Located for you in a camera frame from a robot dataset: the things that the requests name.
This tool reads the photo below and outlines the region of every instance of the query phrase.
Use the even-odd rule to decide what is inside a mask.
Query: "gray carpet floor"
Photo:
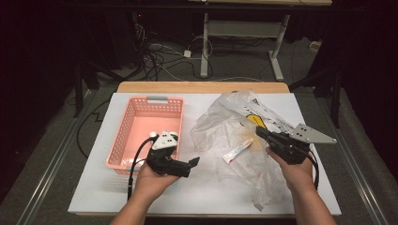
[[[273,41],[266,39],[258,46],[253,46],[255,39],[240,41],[231,51],[225,43],[214,44],[212,77],[209,81],[221,82],[275,82],[269,65],[267,50],[271,50]],[[164,52],[183,53],[184,49],[173,43],[162,43]],[[287,84],[306,76],[315,53],[308,50],[310,41],[303,39],[295,43],[284,43],[279,62]],[[164,59],[173,60],[178,55],[159,52]],[[179,65],[164,64],[159,73],[159,81],[199,81],[192,74],[199,74],[198,60],[184,60],[192,63]],[[127,74],[130,69],[117,71]],[[144,73],[132,80],[144,77]],[[71,125],[80,124],[83,118],[89,118],[82,125],[79,135],[80,145],[86,154],[97,137],[101,122],[90,115],[97,106],[117,88],[118,83],[104,75],[99,75],[98,91],[87,91],[84,110],[81,117],[73,118],[74,92],[65,101],[64,107],[48,124],[46,132],[38,143],[32,156],[26,163],[21,175],[15,182],[0,207],[0,224],[109,224],[112,217],[80,217],[67,212],[73,191],[77,187],[86,159],[79,152],[76,142],[76,130],[69,130]],[[336,129],[329,119],[329,99],[315,98],[312,88],[299,88],[295,95],[306,123],[330,136],[337,137],[339,144],[319,145],[317,151],[328,174],[331,186],[342,210],[336,220],[339,224],[393,224],[398,221],[397,183],[379,157],[360,121],[352,111],[349,99],[342,92],[340,125]],[[99,119],[107,110],[104,104],[96,110]],[[72,139],[65,140],[66,134],[72,133]],[[60,160],[59,165],[49,171],[49,165]],[[35,191],[40,185],[43,174],[52,174],[52,179],[41,194]],[[295,224],[288,219],[237,219],[237,218],[155,218],[150,217],[146,224]]]

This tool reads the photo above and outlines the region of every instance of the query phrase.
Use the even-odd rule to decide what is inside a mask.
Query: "white tabletop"
[[[150,207],[149,216],[174,217],[285,217],[293,215],[288,189],[284,200],[257,210],[251,201],[251,190],[237,179],[221,179],[215,171],[212,155],[197,152],[190,131],[220,94],[114,94],[108,112],[91,150],[84,172],[69,206],[78,215],[113,215],[127,200],[127,176],[117,174],[105,165],[120,120],[131,96],[174,96],[185,99],[183,126],[180,136],[179,160],[201,157],[189,178],[181,178],[166,189]],[[293,126],[303,123],[299,105],[293,94],[258,94],[258,99]],[[341,215],[329,180],[318,158],[320,169],[319,194],[333,215]]]

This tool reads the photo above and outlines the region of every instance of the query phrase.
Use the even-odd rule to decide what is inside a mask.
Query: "person's right hand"
[[[281,166],[287,187],[293,194],[316,191],[313,180],[313,164],[309,159],[306,158],[301,164],[289,165],[269,147],[266,148],[266,151]]]

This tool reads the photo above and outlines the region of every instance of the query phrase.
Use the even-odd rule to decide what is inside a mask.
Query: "clear plastic bag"
[[[271,131],[290,131],[292,127],[272,110],[263,106],[253,91],[222,94],[196,121],[191,130],[197,151],[214,155],[220,178],[245,182],[252,189],[253,205],[262,211],[267,204],[278,203],[286,193],[286,184],[278,163],[268,157],[267,143],[255,134],[256,124],[248,116],[261,117]],[[252,144],[231,162],[222,156],[253,138]]]

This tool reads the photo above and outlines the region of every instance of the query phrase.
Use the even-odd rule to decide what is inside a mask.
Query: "pink plastic basket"
[[[135,153],[151,131],[181,133],[184,99],[181,97],[131,97],[116,134],[106,165],[117,173],[129,174]],[[178,146],[172,154],[177,159]],[[151,143],[141,150],[138,160],[146,158]]]

